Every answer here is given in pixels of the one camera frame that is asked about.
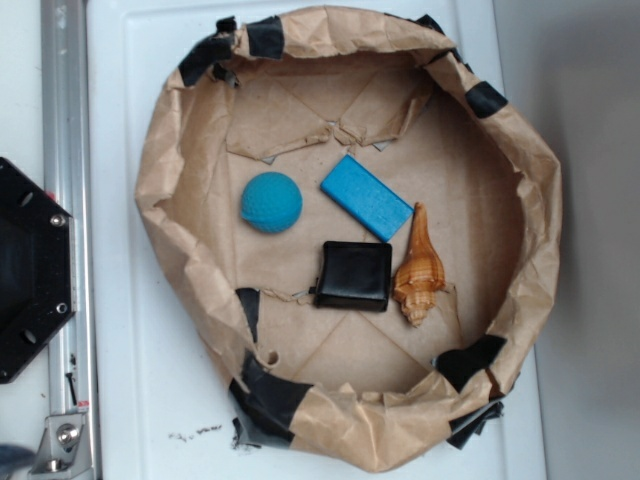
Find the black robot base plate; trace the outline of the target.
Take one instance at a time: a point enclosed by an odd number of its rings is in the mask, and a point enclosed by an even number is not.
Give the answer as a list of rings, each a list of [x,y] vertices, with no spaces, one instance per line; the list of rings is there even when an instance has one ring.
[[[1,159],[1,383],[13,382],[74,313],[73,218]]]

